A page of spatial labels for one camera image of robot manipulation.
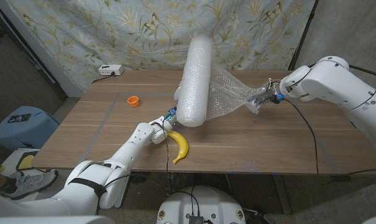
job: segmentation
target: bubble wrap roll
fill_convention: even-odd
[[[197,127],[206,121],[212,54],[209,37],[197,35],[191,40],[177,104],[177,121],[184,126]]]
[[[249,107],[253,113],[258,113],[258,110],[252,106],[252,102],[248,101],[254,91],[255,89],[246,86],[213,61],[206,119],[223,116],[242,105]]]

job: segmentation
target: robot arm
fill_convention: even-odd
[[[324,57],[313,67],[302,66],[269,86],[267,94],[256,101],[259,107],[277,95],[302,101],[319,98],[339,105],[376,129],[376,89],[352,74],[340,57]]]
[[[66,180],[65,187],[44,200],[14,203],[0,197],[0,217],[7,216],[67,216],[94,215],[97,207],[119,207],[127,186],[127,178],[141,150],[151,142],[158,144],[176,122],[175,109],[166,117],[140,123],[131,137],[108,160],[84,161],[78,164]]]

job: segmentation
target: blue bin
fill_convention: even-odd
[[[47,112],[21,106],[1,121],[0,145],[10,151],[18,148],[41,149],[58,126],[58,121]]]

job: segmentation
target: wooden table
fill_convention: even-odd
[[[255,88],[268,77],[281,79],[290,72],[231,73]],[[110,158],[138,123],[165,115],[176,105],[173,93],[181,77],[182,71],[125,71],[120,77],[95,83],[36,155],[33,166],[72,169],[82,160]],[[132,95],[140,98],[137,108],[127,104]],[[321,174],[376,168],[376,151],[336,105],[322,100],[296,102],[318,138]],[[190,148],[174,165],[178,144],[168,139],[170,172],[316,173],[313,137],[301,116],[285,101],[269,103],[259,114],[242,106],[200,127],[178,124],[174,130],[186,137]],[[165,142],[150,144],[133,171],[165,172],[166,161]]]

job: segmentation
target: sneaker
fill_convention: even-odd
[[[58,171],[53,170],[39,175],[24,176],[21,172],[16,172],[9,176],[16,179],[17,189],[14,193],[4,194],[5,196],[19,200],[34,192],[40,192],[51,186],[58,177]]]

